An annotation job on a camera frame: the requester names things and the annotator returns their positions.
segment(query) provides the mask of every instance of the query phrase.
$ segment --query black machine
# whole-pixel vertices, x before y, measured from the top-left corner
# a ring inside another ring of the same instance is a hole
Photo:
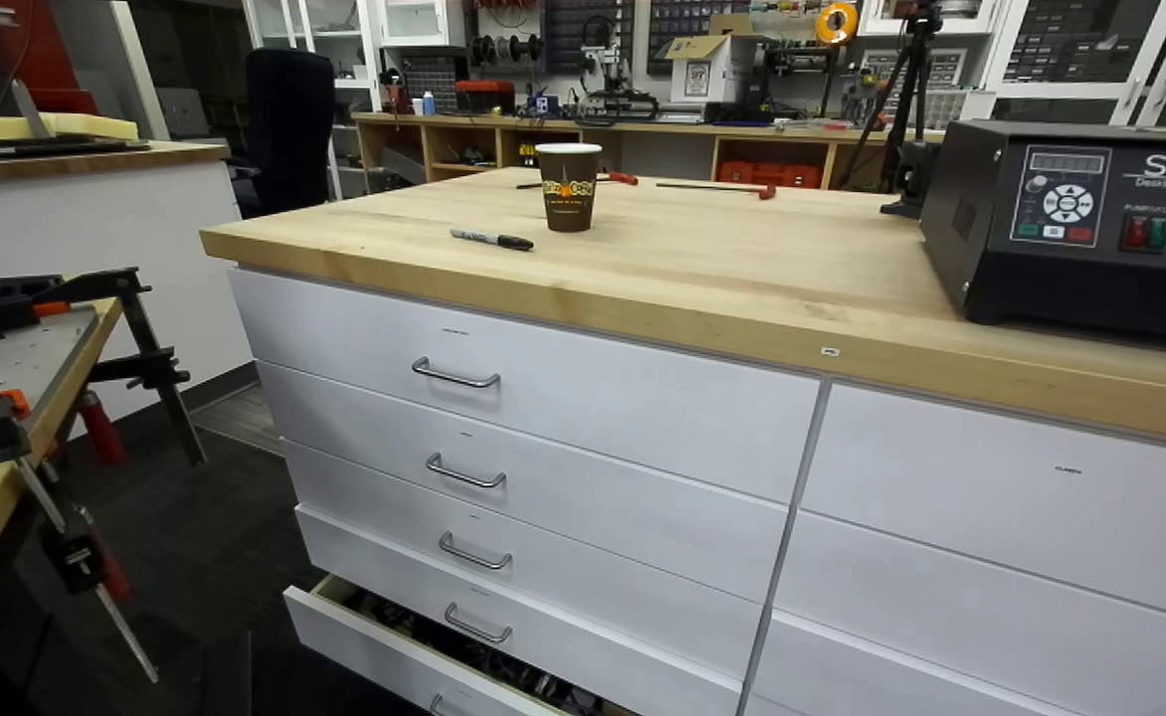
[[[1166,133],[949,125],[917,227],[972,324],[1166,339]]]

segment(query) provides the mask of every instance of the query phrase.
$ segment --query workshop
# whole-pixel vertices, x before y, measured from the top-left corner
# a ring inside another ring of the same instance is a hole
[[[1166,0],[0,0],[0,716],[1166,716]]]

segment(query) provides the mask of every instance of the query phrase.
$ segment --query paper cup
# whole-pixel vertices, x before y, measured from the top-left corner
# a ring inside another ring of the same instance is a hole
[[[535,142],[549,231],[588,231],[600,152],[598,142]]]

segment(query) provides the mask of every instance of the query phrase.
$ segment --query open drawer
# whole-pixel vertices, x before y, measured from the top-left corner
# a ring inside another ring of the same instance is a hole
[[[299,640],[432,716],[565,716],[561,710],[447,657],[344,606],[358,588],[327,576],[287,588]]]

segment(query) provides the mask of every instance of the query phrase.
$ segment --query cup lid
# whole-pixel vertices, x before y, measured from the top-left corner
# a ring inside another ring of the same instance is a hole
[[[600,156],[598,142],[535,142],[535,156]]]

